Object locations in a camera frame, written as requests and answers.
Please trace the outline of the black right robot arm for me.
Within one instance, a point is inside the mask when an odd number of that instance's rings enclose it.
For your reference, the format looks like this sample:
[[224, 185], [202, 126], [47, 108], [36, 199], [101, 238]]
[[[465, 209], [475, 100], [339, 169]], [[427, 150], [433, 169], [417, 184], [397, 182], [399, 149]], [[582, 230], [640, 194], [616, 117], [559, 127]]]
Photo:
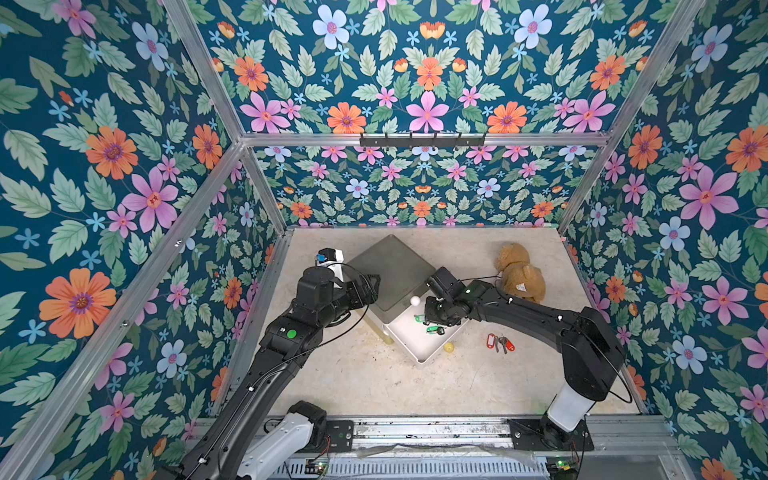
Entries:
[[564, 383], [541, 420], [541, 430], [573, 433], [589, 411], [606, 400], [620, 376], [626, 353], [597, 310], [557, 309], [507, 294], [475, 279], [466, 285], [440, 269], [426, 281], [426, 320], [452, 327], [464, 320], [510, 328], [561, 354]]

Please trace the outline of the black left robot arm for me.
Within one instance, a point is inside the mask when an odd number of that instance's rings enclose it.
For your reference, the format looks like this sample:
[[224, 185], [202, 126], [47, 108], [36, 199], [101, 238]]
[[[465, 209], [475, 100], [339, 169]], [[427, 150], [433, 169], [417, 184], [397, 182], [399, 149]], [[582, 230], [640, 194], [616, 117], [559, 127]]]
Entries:
[[325, 412], [307, 402], [258, 437], [272, 406], [310, 354], [325, 345], [326, 328], [378, 299], [381, 278], [358, 272], [343, 281], [332, 265], [307, 268], [289, 309], [265, 330], [248, 373], [202, 439], [159, 479], [267, 479], [295, 453], [316, 443]]

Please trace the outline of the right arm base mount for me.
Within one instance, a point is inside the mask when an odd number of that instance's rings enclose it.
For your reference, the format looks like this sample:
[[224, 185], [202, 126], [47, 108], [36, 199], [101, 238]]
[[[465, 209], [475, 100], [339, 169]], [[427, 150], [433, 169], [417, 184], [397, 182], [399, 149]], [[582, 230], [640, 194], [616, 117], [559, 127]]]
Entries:
[[586, 417], [596, 405], [564, 384], [539, 418], [509, 418], [510, 436], [516, 450], [592, 451], [594, 444]]

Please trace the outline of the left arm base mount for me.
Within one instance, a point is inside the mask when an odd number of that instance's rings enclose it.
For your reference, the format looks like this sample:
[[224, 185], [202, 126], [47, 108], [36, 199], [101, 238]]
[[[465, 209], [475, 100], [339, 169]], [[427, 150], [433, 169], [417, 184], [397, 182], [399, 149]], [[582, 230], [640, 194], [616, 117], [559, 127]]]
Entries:
[[328, 471], [331, 453], [352, 450], [355, 422], [329, 420], [322, 408], [300, 401], [281, 419], [266, 421], [262, 433], [246, 449], [237, 479], [267, 479], [279, 467], [291, 476], [288, 460], [294, 454], [307, 454], [310, 474], [322, 476]]

